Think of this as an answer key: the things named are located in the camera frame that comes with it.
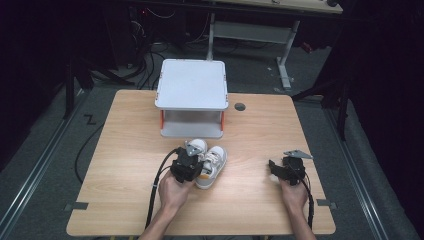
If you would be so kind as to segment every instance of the wooden table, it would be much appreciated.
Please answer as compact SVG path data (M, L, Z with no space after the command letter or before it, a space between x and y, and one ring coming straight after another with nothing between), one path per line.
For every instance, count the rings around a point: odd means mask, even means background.
M283 151L309 152L289 96L230 93L224 135L206 139L228 152L227 164L208 190L196 187L167 235L291 234L277 178L268 160L281 165ZM154 91L118 91L67 226L72 236L136 236L143 232L155 174L164 157L184 140L160 135ZM234 108L246 106L244 111ZM314 162L304 160L315 199L325 199ZM156 197L155 210L160 206ZM315 234L331 234L328 207L317 206Z

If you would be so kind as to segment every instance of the white sneaker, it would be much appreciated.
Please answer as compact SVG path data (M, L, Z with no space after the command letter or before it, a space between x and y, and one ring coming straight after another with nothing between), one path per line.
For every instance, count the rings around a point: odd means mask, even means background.
M220 146L215 146L205 154L203 170L196 178L196 185L200 189L208 189L215 182L219 172L227 162L227 152Z

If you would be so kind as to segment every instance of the hand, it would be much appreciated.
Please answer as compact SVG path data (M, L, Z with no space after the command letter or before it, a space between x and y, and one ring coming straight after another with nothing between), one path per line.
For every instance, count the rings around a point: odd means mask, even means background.
M159 196L161 207L152 219L150 225L144 230L139 240L162 239L169 224L171 224L178 210L187 201L188 193L194 181L178 182L171 171L168 171L159 183Z
M283 203L288 211L303 211L308 192L302 183L291 186L287 181L278 178L282 190Z
M316 240L303 214L303 207L308 199L305 186L303 184L291 186L287 181L278 179L280 180L283 203L286 206L294 236L298 240Z
M194 181L178 182L171 171L168 171L159 183L161 208L176 213L187 201L188 193Z

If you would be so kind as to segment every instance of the metal bracket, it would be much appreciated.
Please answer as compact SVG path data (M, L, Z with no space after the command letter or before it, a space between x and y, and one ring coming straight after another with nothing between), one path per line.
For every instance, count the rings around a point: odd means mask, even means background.
M338 209L337 204L334 202L330 202L327 199L317 199L317 205L318 206L328 206L331 210Z
M74 209L87 210L87 207L88 207L88 203L84 203L84 202L75 202L74 204L68 203L63 208L63 211L69 212L69 211L74 210Z
M314 159L314 157L312 155L306 154L306 153L304 153L304 152L302 152L298 149L286 151L286 152L284 152L284 154L287 155L287 156L290 156L290 157Z
M190 157L197 155L197 154L202 152L201 149L194 147L194 146L191 146L189 144L189 141L185 141L185 145L186 145L187 155L189 155Z

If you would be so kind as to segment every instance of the gray carpet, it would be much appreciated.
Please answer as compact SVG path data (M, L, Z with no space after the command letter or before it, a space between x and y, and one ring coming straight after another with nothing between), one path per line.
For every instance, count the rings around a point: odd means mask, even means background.
M275 63L275 57L279 55L281 46L269 45L262 48L249 46L239 46L236 49L231 46L217 46L214 59L222 60L226 64L229 92L293 95L306 90L314 83L331 51L328 48L307 54L302 49L292 49L286 66L289 76L294 78L293 89L284 91ZM156 51L160 49L165 49L164 45L154 47ZM205 59L206 50L192 48L181 50L170 46L161 54L166 58ZM146 59L149 67L152 67L149 58ZM162 61L157 55L154 55L154 59L155 73L152 76L156 76ZM122 75L128 71L131 70L122 69L117 73ZM132 81L137 82L140 77L134 78ZM74 238L67 235L66 225L71 212L64 211L64 207L76 200L81 186L74 172L74 163L78 152L87 139L104 123L115 92L122 88L124 87L110 82L96 81L96 86L91 92L78 97L78 99L83 99L83 96L87 96L57 145L47 171L8 239L93 239ZM34 124L31 134L13 160L1 172L0 213L2 215L12 204L32 167L62 122L64 99L64 91L61 91L49 109ZM334 134L326 112L321 109L319 101L315 98L296 102L295 107L311 153L315 157L325 194L330 201L337 205L337 209L332 210L336 232L332 235L318 236L318 239L374 239L358 195L349 178L338 137ZM384 173L379 168L351 104L348 111L346 144L366 183L388 237L390 239L419 239L409 220L405 217ZM95 125L87 124L88 117L85 115L92 115ZM77 171L82 178L88 168L99 134L100 131L94 135L79 155ZM272 239L293 239L293 237L275 236Z

